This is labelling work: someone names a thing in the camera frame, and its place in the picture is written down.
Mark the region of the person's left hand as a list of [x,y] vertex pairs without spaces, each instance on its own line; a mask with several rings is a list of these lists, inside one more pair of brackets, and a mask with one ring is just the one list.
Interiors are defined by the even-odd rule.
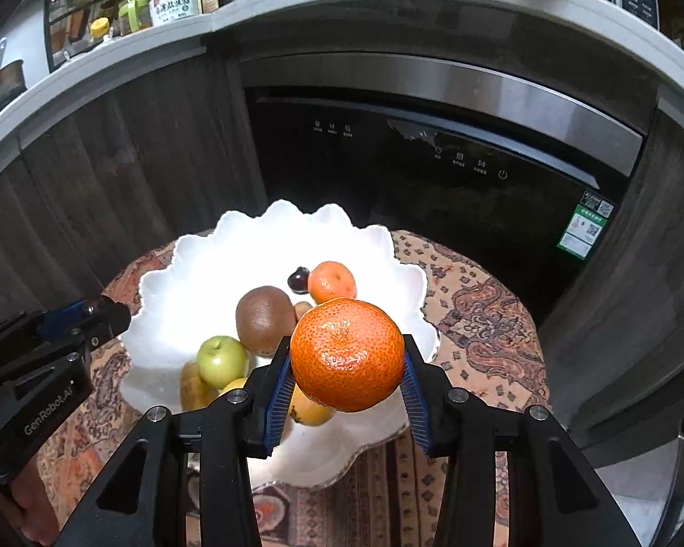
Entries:
[[17,504],[19,530],[27,540],[51,546],[59,535],[59,522],[40,478],[35,458],[10,482],[10,492]]

